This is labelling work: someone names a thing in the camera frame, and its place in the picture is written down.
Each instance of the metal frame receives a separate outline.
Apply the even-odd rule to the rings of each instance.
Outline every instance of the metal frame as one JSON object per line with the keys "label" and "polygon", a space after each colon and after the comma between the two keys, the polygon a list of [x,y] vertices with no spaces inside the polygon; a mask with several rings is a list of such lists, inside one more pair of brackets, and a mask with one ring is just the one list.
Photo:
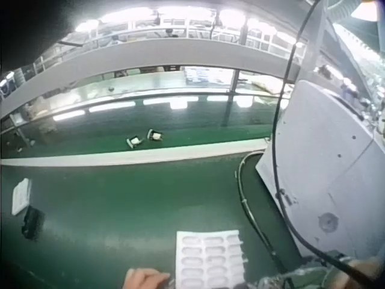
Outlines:
{"label": "metal frame", "polygon": [[[157,31],[163,31],[163,30],[165,30],[165,28],[172,28],[172,29],[174,29],[174,30],[188,30],[188,32],[190,33],[190,32],[192,32],[192,31],[194,31],[196,34],[197,34],[197,37],[195,38],[195,37],[191,37],[191,38],[193,38],[193,39],[199,39],[199,35],[200,35],[200,33],[206,33],[206,34],[209,34],[210,33],[210,29],[205,29],[205,28],[201,28],[201,27],[193,27],[193,26],[186,26],[186,25],[172,25],[172,26],[167,26],[167,27],[164,27],[164,26],[147,26],[147,27],[144,27],[144,28],[136,28],[136,29],[131,29],[131,30],[122,30],[122,31],[117,31],[117,32],[115,32],[115,33],[111,33],[111,34],[108,34],[107,36],[97,36],[97,37],[95,37],[95,38],[93,38],[93,39],[88,39],[85,43],[83,43],[82,45],[79,45],[79,47],[82,47],[82,48],[84,48],[84,49],[86,49],[87,48],[87,46],[88,45],[90,45],[90,44],[92,44],[92,43],[94,43],[94,42],[96,42],[96,46],[97,46],[97,48],[95,48],[95,49],[99,49],[100,48],[100,46],[99,46],[99,40],[102,40],[102,39],[109,39],[109,38],[111,38],[112,36],[114,36],[114,35],[122,35],[122,34],[127,34],[127,35],[131,35],[131,34],[133,34],[133,35],[135,35],[135,34],[139,34],[139,33],[156,33]],[[219,36],[220,35],[228,35],[228,36],[238,36],[238,32],[237,31],[234,31],[234,30],[229,30],[229,29],[221,29],[221,28],[216,28],[216,30],[215,30],[215,33],[213,34],[213,36],[212,36],[212,39],[213,40],[219,40]],[[266,44],[268,44],[268,45],[270,45],[270,46],[273,46],[273,47],[275,47],[275,48],[277,48],[277,49],[279,49],[279,50],[281,50],[281,51],[284,51],[284,52],[287,52],[287,53],[290,53],[290,50],[288,50],[288,49],[286,49],[286,48],[284,48],[284,47],[281,47],[281,46],[279,46],[279,45],[277,45],[277,44],[274,44],[274,43],[271,43],[271,42],[268,42],[268,41],[266,41],[266,40],[264,40],[263,39],[263,37],[261,37],[261,38],[258,38],[258,37],[253,37],[253,36],[248,36],[247,37],[248,38],[248,40],[252,40],[252,41],[254,41],[254,42],[261,42],[261,43],[266,43]],[[49,62],[49,61],[51,61],[51,60],[54,60],[54,59],[63,59],[63,57],[69,57],[69,59],[70,59],[70,56],[72,55],[72,54],[74,54],[74,56],[76,56],[76,53],[77,52],[80,52],[80,53],[86,53],[87,52],[87,50],[86,51],[81,51],[81,49],[76,49],[76,48],[69,48],[69,49],[67,49],[67,50],[61,50],[61,52],[59,53],[59,54],[55,54],[55,55],[52,55],[52,56],[50,56],[50,57],[48,57],[48,58],[41,58],[42,60],[43,60],[43,62],[44,63],[47,63],[47,62]]]}
{"label": "metal frame", "polygon": [[[124,43],[79,55],[35,76],[4,99],[1,116],[80,79],[123,69],[172,64],[239,69],[283,78],[286,60],[245,46],[211,40],[172,38]],[[299,65],[293,65],[289,82],[296,80],[299,69]]]}

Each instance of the black object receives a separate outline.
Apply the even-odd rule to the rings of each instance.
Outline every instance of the black object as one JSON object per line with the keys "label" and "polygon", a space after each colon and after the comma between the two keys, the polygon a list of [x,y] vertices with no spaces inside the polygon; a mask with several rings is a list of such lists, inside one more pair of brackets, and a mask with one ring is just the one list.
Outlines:
{"label": "black object", "polygon": [[[315,0],[313,5],[311,6],[309,12],[307,13],[300,30],[297,33],[296,41],[299,41],[302,35],[302,32],[305,29],[305,26],[307,24],[307,21],[309,20],[310,16],[312,15],[315,7],[318,5],[320,0]],[[276,185],[276,191],[280,191],[280,186],[279,186],[279,179],[278,179],[278,171],[277,171],[277,152],[276,152],[276,132],[277,132],[277,124],[278,124],[278,118],[279,118],[279,113],[280,113],[280,104],[283,99],[283,93],[285,91],[285,85],[288,81],[288,76],[291,68],[291,64],[293,62],[294,54],[295,54],[295,49],[296,46],[293,45],[288,65],[286,67],[285,75],[283,77],[282,81],[282,88],[280,91],[280,95],[277,101],[277,107],[276,107],[276,112],[274,115],[274,120],[273,120],[273,137],[272,137],[272,142],[271,142],[271,155],[273,157],[273,175],[274,175],[274,183]],[[278,201],[279,205],[283,214],[283,220],[286,223],[286,226],[290,229],[290,231],[295,235],[297,240],[304,245],[308,250],[313,252],[315,255],[319,256],[320,258],[324,259],[326,262],[330,263],[331,265],[335,266],[337,269],[345,272],[348,274],[350,277],[352,277],[355,281],[360,283],[364,288],[378,288],[378,284],[375,284],[373,280],[368,278],[364,273],[352,268],[348,264],[342,263],[339,260],[333,258],[332,256],[326,254],[325,252],[318,250],[316,247],[311,245],[308,241],[306,241],[301,234],[295,229],[294,225],[291,223],[290,218],[288,216],[288,213],[286,212],[285,205],[283,203],[282,195],[278,194]]]}
{"label": "black object", "polygon": [[43,224],[44,214],[32,206],[28,206],[25,216],[22,234],[28,240],[35,240]]}

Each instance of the small white object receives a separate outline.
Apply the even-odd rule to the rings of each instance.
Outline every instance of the small white object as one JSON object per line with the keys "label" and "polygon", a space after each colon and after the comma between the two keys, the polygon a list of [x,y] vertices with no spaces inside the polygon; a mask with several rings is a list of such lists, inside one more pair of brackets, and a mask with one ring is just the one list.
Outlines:
{"label": "small white object", "polygon": [[238,230],[176,236],[176,289],[233,288],[245,281]]}
{"label": "small white object", "polygon": [[139,145],[143,140],[140,140],[138,137],[133,137],[131,139],[127,138],[127,144],[130,146],[130,148],[134,148],[137,145]]}
{"label": "small white object", "polygon": [[31,191],[31,181],[24,179],[13,189],[12,195],[12,215],[16,216],[29,205],[29,194]]}

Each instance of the hand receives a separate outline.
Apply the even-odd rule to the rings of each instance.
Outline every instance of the hand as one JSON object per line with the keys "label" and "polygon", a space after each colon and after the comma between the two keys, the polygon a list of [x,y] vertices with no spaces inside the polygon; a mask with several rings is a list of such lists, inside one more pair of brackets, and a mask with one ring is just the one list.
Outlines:
{"label": "hand", "polygon": [[157,289],[169,277],[170,274],[155,269],[130,269],[122,289]]}

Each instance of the white machine housing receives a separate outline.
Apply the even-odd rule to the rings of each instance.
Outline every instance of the white machine housing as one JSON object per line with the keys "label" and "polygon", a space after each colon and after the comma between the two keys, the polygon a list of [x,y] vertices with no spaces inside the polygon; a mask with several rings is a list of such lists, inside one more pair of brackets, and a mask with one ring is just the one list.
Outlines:
{"label": "white machine housing", "polygon": [[[367,258],[385,242],[385,149],[338,97],[296,84],[277,127],[279,182],[291,222],[309,243]],[[279,207],[270,145],[256,169]],[[302,256],[312,255],[294,240]]]}

